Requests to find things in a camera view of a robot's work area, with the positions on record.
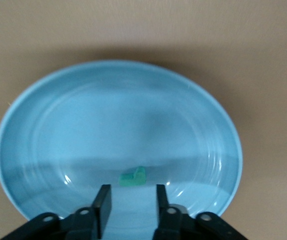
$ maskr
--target small green object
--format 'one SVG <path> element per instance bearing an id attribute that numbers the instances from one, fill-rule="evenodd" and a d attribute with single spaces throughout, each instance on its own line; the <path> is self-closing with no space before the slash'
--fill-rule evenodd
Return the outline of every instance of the small green object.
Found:
<path id="1" fill-rule="evenodd" d="M 119 185 L 122 187 L 139 186 L 146 183 L 146 170 L 143 166 L 137 167 L 134 173 L 121 174 Z"/>

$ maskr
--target green block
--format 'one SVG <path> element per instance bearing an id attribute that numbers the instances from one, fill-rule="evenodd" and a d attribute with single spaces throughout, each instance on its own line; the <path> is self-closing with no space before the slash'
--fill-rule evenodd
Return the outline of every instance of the green block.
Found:
<path id="1" fill-rule="evenodd" d="M 134 173 L 121 174 L 119 185 L 122 187 L 139 186 L 146 183 L 146 170 L 143 166 L 137 167 Z"/>

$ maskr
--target tan table surface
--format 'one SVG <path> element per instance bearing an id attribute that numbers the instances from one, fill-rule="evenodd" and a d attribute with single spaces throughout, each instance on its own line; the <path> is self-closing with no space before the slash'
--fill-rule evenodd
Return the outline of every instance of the tan table surface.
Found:
<path id="1" fill-rule="evenodd" d="M 0 120 L 42 76 L 101 59 L 157 64 L 210 92 L 244 155 L 223 218 L 252 240 L 287 239 L 287 1 L 0 1 Z M 0 238 L 25 221 L 0 186 Z"/>

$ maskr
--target beige surface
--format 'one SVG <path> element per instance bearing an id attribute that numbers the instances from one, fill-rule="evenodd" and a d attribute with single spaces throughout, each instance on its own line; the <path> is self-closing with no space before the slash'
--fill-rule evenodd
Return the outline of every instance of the beige surface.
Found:
<path id="1" fill-rule="evenodd" d="M 217 98 L 244 154 L 223 218 L 287 239 L 287 1 L 0 1 L 0 120 L 40 77 L 99 59 L 167 67 Z M 24 222 L 0 187 L 0 237 Z"/>

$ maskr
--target light blue plate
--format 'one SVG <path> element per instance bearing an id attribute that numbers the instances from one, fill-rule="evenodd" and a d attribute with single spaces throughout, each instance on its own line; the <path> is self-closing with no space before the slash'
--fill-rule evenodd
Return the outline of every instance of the light blue plate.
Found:
<path id="1" fill-rule="evenodd" d="M 146 184 L 119 186 L 143 166 Z M 237 131 L 220 104 L 189 79 L 134 61 L 56 71 L 11 105 L 0 125 L 0 182 L 31 219 L 66 217 L 112 185 L 105 240 L 149 240 L 156 184 L 194 217 L 221 215 L 242 174 Z"/>

